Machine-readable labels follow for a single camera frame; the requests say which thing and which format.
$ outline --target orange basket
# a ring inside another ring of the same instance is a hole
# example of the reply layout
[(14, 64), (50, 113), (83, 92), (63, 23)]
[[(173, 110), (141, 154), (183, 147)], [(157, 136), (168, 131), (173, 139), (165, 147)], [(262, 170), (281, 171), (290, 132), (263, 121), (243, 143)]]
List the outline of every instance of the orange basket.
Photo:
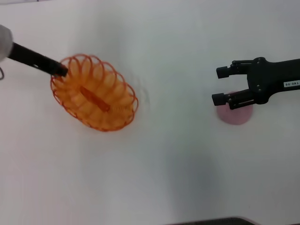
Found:
[(66, 77), (51, 77), (56, 101), (83, 124), (99, 131), (120, 130), (138, 108), (133, 88), (111, 64), (93, 55), (78, 54), (61, 61)]

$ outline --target pink object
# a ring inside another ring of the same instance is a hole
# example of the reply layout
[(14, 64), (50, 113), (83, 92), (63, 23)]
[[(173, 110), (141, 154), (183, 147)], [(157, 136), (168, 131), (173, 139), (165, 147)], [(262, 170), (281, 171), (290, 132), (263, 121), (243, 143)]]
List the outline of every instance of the pink object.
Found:
[(217, 115), (225, 123), (241, 125), (246, 123), (252, 116), (253, 105), (231, 110), (229, 104), (217, 106)]

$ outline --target orange wire basket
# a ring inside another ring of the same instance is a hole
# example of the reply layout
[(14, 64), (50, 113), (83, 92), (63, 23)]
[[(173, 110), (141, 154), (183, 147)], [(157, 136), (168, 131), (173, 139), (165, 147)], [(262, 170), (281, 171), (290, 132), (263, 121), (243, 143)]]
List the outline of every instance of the orange wire basket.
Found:
[(61, 61), (66, 77), (51, 77), (56, 101), (83, 124), (99, 131), (120, 130), (138, 109), (133, 88), (111, 64), (93, 55), (78, 54)]

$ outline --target white surface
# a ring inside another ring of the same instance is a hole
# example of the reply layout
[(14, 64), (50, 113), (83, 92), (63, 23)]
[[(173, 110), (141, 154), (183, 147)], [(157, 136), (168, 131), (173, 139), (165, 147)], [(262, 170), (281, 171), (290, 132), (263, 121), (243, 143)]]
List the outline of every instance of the white surface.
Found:
[(300, 222), (299, 91), (219, 121), (211, 94), (243, 90), (216, 67), (300, 58), (300, 1), (56, 0), (0, 7), (15, 42), (62, 59), (93, 53), (135, 84), (136, 120), (83, 126), (50, 77), (1, 63), (0, 224), (158, 225), (243, 216)]

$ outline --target white label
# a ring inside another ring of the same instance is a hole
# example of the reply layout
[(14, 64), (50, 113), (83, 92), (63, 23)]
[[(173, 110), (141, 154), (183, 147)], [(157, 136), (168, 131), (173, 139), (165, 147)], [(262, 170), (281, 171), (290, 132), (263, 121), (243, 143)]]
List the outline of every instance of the white label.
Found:
[(283, 82), (283, 86), (285, 88), (293, 87), (293, 86), (299, 86), (299, 85), (300, 85), (300, 81)]

